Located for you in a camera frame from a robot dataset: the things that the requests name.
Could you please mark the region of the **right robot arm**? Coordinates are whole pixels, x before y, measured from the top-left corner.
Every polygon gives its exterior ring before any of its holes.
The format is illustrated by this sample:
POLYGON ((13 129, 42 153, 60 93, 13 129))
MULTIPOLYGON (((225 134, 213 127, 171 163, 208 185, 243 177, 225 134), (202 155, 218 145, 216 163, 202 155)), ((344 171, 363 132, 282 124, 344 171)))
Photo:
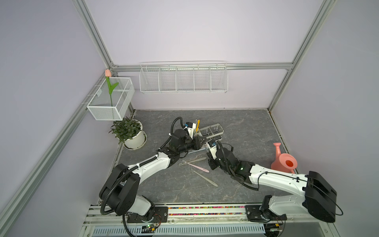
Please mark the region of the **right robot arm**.
POLYGON ((334 223, 337 216, 337 193, 317 172, 293 174, 265 168, 249 161, 238 160, 232 149, 223 147, 220 141, 206 145, 211 169, 220 168, 242 186, 258 191, 268 186, 287 192, 286 196, 266 195, 261 206, 248 211, 252 222, 267 223, 287 218, 292 214, 310 214, 326 223, 334 223))

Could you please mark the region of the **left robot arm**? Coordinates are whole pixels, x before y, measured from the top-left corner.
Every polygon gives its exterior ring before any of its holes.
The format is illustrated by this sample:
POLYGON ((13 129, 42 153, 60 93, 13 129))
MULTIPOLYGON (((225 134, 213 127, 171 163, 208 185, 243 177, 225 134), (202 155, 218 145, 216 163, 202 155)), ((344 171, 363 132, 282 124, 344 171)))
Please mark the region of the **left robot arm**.
POLYGON ((153 157, 134 165, 117 165, 99 193, 102 200, 100 213, 108 215, 114 212, 118 216, 135 213, 151 219, 155 205, 146 197, 137 195, 139 185, 174 165, 182 158, 181 154, 200 150, 205 139, 195 135, 198 127, 198 121, 183 123, 183 118, 177 117, 171 125, 169 138, 153 157))

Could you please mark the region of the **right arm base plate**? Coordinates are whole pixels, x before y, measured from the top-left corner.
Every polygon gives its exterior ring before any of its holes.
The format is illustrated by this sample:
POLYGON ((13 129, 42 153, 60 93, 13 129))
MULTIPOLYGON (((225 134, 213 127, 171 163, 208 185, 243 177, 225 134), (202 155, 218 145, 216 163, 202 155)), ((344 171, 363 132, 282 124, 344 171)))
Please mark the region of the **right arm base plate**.
POLYGON ((271 221, 286 221, 286 214, 277 215, 268 209, 264 209, 260 205, 246 205, 245 211, 247 219, 250 222, 268 223, 271 221))

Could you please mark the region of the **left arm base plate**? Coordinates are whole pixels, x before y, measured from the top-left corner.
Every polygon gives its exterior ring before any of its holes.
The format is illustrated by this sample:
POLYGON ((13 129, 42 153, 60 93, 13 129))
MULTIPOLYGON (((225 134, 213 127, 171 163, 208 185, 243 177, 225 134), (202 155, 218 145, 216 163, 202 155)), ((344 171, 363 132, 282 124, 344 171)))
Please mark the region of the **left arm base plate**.
POLYGON ((168 218, 167 206, 154 206, 145 215, 132 213, 127 217, 127 223, 166 223, 168 218))

